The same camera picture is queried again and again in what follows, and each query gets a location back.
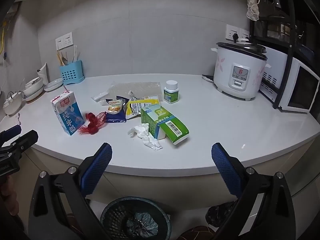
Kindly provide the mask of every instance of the red brand logo on carton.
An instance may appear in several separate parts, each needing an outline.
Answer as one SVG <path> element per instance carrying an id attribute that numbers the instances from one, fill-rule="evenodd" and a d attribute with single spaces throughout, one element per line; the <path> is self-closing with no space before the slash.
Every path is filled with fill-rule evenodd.
<path id="1" fill-rule="evenodd" d="M 67 104 L 69 104 L 69 98 L 66 98 L 66 99 L 63 99 L 61 102 L 60 102 L 60 106 L 61 107 L 64 107 L 66 106 Z"/>

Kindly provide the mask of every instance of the finger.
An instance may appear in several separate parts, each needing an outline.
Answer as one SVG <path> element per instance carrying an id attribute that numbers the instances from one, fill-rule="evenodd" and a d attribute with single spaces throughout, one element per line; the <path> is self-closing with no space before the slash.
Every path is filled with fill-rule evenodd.
<path id="1" fill-rule="evenodd" d="M 16 205 L 16 201 L 17 201 L 17 193 L 15 191 L 10 196 L 5 198 L 4 205 L 6 206 L 6 208 L 9 212 L 14 210 L 15 205 Z"/>
<path id="2" fill-rule="evenodd" d="M 15 215 L 18 215 L 18 213 L 19 213 L 19 202 L 16 201 L 14 209 L 12 211 L 10 211 L 10 214 L 12 216 L 15 216 Z"/>
<path id="3" fill-rule="evenodd" d="M 9 196 L 14 192 L 14 184 L 11 176 L 8 176 L 7 181 L 1 186 L 1 194 Z"/>

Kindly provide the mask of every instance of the microwave door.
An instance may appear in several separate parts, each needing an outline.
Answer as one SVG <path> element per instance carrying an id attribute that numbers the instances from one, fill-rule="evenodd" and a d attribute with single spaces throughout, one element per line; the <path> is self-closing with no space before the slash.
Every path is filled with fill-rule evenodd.
<path id="1" fill-rule="evenodd" d="M 308 113 L 318 92 L 319 80 L 310 68 L 295 59 L 281 100 L 281 108 Z"/>

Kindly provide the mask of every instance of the blue and white milk carton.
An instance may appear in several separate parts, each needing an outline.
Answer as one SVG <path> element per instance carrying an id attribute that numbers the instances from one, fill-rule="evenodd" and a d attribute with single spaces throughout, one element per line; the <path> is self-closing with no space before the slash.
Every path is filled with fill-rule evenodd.
<path id="1" fill-rule="evenodd" d="M 72 91 L 64 91 L 62 94 L 51 100 L 53 109 L 63 129 L 70 135 L 84 124 L 76 97 Z"/>

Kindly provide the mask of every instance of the blue utensil holder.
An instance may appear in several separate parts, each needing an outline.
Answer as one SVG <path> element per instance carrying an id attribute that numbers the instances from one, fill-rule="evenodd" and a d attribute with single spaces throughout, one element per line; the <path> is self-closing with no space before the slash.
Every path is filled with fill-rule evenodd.
<path id="1" fill-rule="evenodd" d="M 84 80 L 82 73 L 82 61 L 77 60 L 76 62 L 70 63 L 66 66 L 60 66 L 60 73 L 63 77 L 63 84 L 77 84 Z"/>

